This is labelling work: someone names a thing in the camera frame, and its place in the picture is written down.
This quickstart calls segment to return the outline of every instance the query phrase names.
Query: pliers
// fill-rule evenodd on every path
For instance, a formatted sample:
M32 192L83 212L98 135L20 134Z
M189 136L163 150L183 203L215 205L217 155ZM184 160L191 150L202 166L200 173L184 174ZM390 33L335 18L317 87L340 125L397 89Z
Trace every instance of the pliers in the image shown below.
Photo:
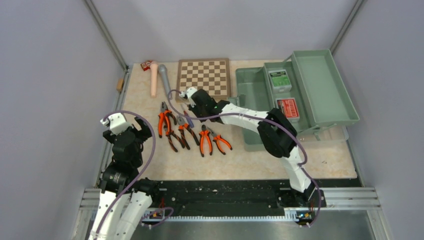
M199 136L200 136L200 153L201 153L202 157L205 156L205 154L203 153L203 142L204 142L205 138L207 139L207 144L209 144L209 155L212 155L212 151L214 150L213 147L212 147L211 139L209 138L209 134L210 134L210 132L209 132L208 128L203 124L201 126L201 132L199 133Z
M165 120L165 127L167 129L166 135L168 135L170 133L170 131L172 130L171 129L170 116L173 119L174 125L177 125L177 119L172 114L172 112L170 110L168 110L167 103L164 102L164 101L160 104L160 113L159 113L158 116L159 116L159 123L157 125L157 131L159 132L159 138L162 138L162 125L164 124L164 120Z
M227 145L229 147L230 150L233 150L233 147L231 146L231 144L225 140L224 138L221 137L221 134L217 135L211 128L207 128L209 130L209 132L212 134L213 137L213 141L216 143L216 146L218 147L218 150L222 153L222 154L226 154L224 152L224 150L221 148L220 146L220 141L223 142L225 145Z
M169 145L171 145L171 148L172 148L172 150L174 150L174 152L178 153L177 148L174 146L174 144L173 144L173 142L172 142L171 136L173 136L174 138L176 138L176 140L177 140L177 141L181 144L181 147L182 147L182 148L184 148L183 141L181 140L181 138L179 138L179 137L175 134L174 130L172 130L172 129L171 129L171 130L169 130L169 129L167 128L167 126L166 126L166 125L165 125L163 128L166 130L166 137L168 137Z
M189 124L186 123L186 121L184 121L184 118L182 118L180 115L178 115L178 116L176 116L176 121L179 124L178 131L181 133L181 140L182 140L182 143L185 145L185 147L188 150L190 150L190 146L186 141L186 136L184 135L184 129L187 129L187 131L193 136L196 144L199 146L200 143L199 143L199 140L198 140L195 132L190 128Z

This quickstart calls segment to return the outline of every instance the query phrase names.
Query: green label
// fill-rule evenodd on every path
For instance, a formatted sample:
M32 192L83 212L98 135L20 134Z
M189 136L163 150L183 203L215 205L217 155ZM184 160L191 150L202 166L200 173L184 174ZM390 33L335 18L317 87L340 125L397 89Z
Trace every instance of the green label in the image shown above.
M286 71L271 72L269 75L275 87L290 85L289 76L287 76Z

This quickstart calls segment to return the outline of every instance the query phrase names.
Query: cable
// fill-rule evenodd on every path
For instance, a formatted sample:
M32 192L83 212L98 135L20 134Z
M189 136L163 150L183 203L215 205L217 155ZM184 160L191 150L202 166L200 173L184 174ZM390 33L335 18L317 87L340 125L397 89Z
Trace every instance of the cable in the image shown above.
M162 212L162 211L163 211L163 213L165 213L165 210L171 210L171 212L170 212L167 216L165 216L165 218L164 218L164 219L162 219L160 222L158 222L158 223L156 223L156 224L153 224L153 225L149 225L149 224L142 223L142 221L143 221L144 219L146 219L146 218L148 218L148 217L152 216L153 214L157 214L157 213L160 213L160 212ZM173 213L174 213L174 209L173 209L172 207L170 207L170 206L165 206L165 207L162 207L162 208L158 208L158 209L156 209L156 210L152 211L151 213L149 213L148 215L143 216L143 217L140 219L140 223L139 223L139 224L140 224L141 226L143 226L143 227L148 227L148 228L152 229L152 228L154 228L154 227L157 227L157 226L159 226L159 225L163 224L163 223L165 222L165 220L167 220L169 217L171 217L171 215L172 215Z
M186 118L189 118L189 119L192 119L192 120L208 120L208 119L215 119L215 118L219 118L219 117L224 117L224 116L239 116L240 115L240 113L235 113L235 112L229 112L229 113L223 113L223 114L217 114L217 115L213 115L213 116L206 116L206 117L192 117L192 116L186 116L186 115L183 115L181 112L179 112L173 105L172 105L172 103L171 103L171 99L170 99L170 96L171 96L171 94L172 94L172 92L176 92L176 93L178 93L178 94L180 94L181 92L180 91L178 91L178 90L176 90L176 89L172 89L171 91L169 91L168 92L168 94L167 94L167 100L168 100L168 103L169 103L169 106L174 110L174 112L175 113L177 113L178 115L180 115L180 116L183 116L183 117L186 117ZM322 196L321 196L321 190L320 190L320 187L318 186L318 183L306 172L306 170L303 168L303 165L305 165L307 162L308 162L308 155L307 155L307 153L306 153L306 151L305 151L305 149L304 149L304 147L302 146L302 144L299 142L299 140L295 137L295 136L293 136L293 134L291 134L287 129L285 129L282 125L280 125L280 124L278 124L278 123L276 123L276 122L274 122L274 121L271 121L271 120L269 120L269 119L266 119L266 118L261 118L261 117L256 117L256 116L250 116L250 115L244 115L243 114L243 117L246 117L246 118L249 118L249 119L255 119L255 120L259 120L259 121L264 121L264 122L266 122L266 123L269 123L269 124L272 124L272 125L274 125L274 126L276 126L277 128L279 128L279 129L281 129L282 131L284 131L296 144L297 144L297 146L300 148L300 150L302 151L302 153L303 153L303 156L304 156L304 161L303 162L300 162L300 163L298 163L297 165L300 167L300 169L303 171L303 173L306 175L306 177L307 178L309 178L310 179L310 181L315 185L315 190L316 191L318 191L318 197L319 197L319 199L318 199L318 208L317 208L317 210L316 210L316 214L315 214L315 217L314 217L314 219L312 220L312 222L308 225L308 227L312 227L312 225L315 223L315 221L317 220L317 218L318 218L318 215L320 214L320 211L321 211L321 205L322 205L322 203L323 203L323 200L322 200Z
M118 196L116 196L116 198L112 201L112 203L110 204L110 206L107 208L106 212L104 213L103 217L101 218L97 230L95 231L96 234L99 234L100 229L102 229L103 223L106 220L106 216L109 214L109 212L111 211L112 207L117 203L117 201L119 200L119 198L122 197L122 195L124 195L128 189L130 189L136 182L137 180L141 177L141 175L146 171L147 167L149 166L150 162L153 159L153 154L155 153L155 148L156 148L156 136L155 136L155 131L153 131L153 127L152 125L150 125L150 123L142 116L138 115L137 113L134 113L132 111L126 111L126 110L119 110L119 111L113 111L108 113L106 116L104 116L103 121L106 121L106 119L112 115L112 114L131 114L133 116L136 116L137 118L140 118L141 120L143 120L143 122L146 123L147 127L149 128L150 132L151 132L151 138L152 138L152 146L151 146L151 153L150 156L148 157L148 160L146 162L146 164L144 165L144 167L141 169L140 173L128 184L128 186L126 186L119 194Z

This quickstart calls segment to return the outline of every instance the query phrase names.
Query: gray wall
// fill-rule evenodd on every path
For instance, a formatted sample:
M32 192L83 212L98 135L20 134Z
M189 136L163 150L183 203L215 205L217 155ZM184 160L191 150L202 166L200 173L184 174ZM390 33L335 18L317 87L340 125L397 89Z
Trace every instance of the gray wall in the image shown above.
M367 1L335 54L362 118L348 129L395 239L422 239L424 1Z
M0 36L0 239L70 239L123 72L82 0L2 0Z
M123 57L284 59L328 48L356 0L94 0Z

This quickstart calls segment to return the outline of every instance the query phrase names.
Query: checkered pattern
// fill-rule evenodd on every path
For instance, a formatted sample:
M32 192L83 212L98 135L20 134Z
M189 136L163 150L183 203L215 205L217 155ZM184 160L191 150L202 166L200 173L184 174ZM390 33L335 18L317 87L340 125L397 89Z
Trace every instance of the checkered pattern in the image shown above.
M182 60L178 71L177 89L204 89L216 99L231 96L228 59Z

